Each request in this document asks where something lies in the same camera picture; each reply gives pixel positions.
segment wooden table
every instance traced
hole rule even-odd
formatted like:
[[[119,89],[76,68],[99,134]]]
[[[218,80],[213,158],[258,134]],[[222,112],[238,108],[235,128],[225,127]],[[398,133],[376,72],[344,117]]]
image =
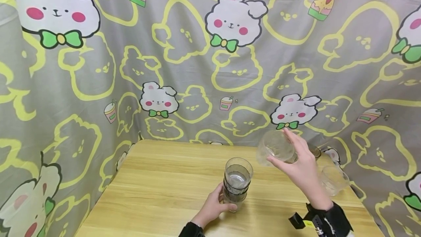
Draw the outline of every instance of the wooden table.
[[[306,214],[307,199],[274,167],[258,165],[255,148],[142,140],[108,186],[77,237],[175,237],[222,181],[225,163],[243,157],[254,176],[242,209],[211,223],[206,237],[311,236],[288,218]],[[332,165],[325,154],[319,167]],[[333,200],[343,207],[356,236],[383,236],[348,187]]]

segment fabric backdrop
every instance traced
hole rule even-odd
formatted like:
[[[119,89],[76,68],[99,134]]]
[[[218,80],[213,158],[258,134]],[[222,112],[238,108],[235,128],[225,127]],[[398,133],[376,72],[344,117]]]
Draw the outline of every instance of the fabric backdrop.
[[[139,132],[256,146],[282,127],[386,236],[419,236],[420,5],[0,0],[0,236],[73,236]]]

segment drinking glass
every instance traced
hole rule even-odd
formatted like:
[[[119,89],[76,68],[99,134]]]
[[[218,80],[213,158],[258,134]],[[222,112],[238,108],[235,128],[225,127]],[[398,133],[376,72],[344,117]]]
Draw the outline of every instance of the drinking glass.
[[[310,144],[310,143],[307,143],[307,145],[308,145],[308,149],[310,150],[310,152],[315,156],[315,158],[316,158],[316,161],[319,159],[319,157],[321,157],[322,156],[322,152],[320,151],[320,149],[317,147],[317,146],[315,146],[315,145],[312,145],[312,144]]]
[[[240,209],[247,196],[247,190],[253,177],[253,167],[241,158],[234,157],[225,165],[224,203],[234,203]]]
[[[338,167],[326,166],[321,173],[322,185],[330,196],[336,196],[349,185],[349,177]]]
[[[256,151],[257,162],[267,167],[271,166],[271,163],[266,160],[268,156],[274,156],[285,162],[292,159],[294,155],[296,155],[294,146],[285,134],[278,130],[266,132],[260,140]]]

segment green bow tie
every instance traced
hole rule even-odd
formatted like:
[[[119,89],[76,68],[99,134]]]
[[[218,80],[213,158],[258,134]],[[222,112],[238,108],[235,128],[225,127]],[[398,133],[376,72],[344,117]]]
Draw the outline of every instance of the green bow tie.
[[[406,63],[416,63],[421,60],[421,46],[411,46],[406,38],[402,38],[392,49],[393,54],[402,55]]]
[[[168,118],[168,111],[167,110],[163,110],[163,111],[149,110],[150,117],[155,117],[157,115],[163,118]]]
[[[297,129],[298,127],[298,121],[293,121],[291,123],[280,123],[278,124],[278,126],[276,127],[277,130],[282,129],[284,127],[289,127],[291,129]]]
[[[415,194],[412,193],[409,196],[405,196],[403,199],[408,206],[421,211],[421,201]]]
[[[47,198],[45,201],[45,216],[47,217],[54,209],[55,202],[51,198]],[[45,237],[45,224],[42,226],[41,231],[38,232],[37,237]]]
[[[83,46],[80,31],[69,31],[65,34],[54,34],[50,31],[40,30],[39,33],[41,35],[41,46],[43,46],[45,49],[54,49],[59,44],[66,44],[75,49],[78,49],[81,46]]]
[[[226,40],[221,38],[218,34],[214,34],[212,37],[212,40],[210,41],[211,46],[217,47],[221,46],[225,49],[227,49],[228,52],[233,53],[236,50],[236,46],[238,45],[238,40],[231,39]]]

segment black sleeve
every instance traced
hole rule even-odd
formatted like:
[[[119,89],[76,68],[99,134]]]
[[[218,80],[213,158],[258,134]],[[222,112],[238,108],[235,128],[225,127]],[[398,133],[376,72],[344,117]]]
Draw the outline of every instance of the black sleeve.
[[[349,223],[344,210],[336,203],[330,210],[316,210],[310,204],[307,204],[309,217],[318,217],[318,220],[313,220],[316,228],[318,227],[319,236],[326,237],[347,237],[353,236],[352,226]]]
[[[189,222],[183,228],[182,232],[178,237],[205,237],[203,235],[203,229],[197,226],[196,224]]]

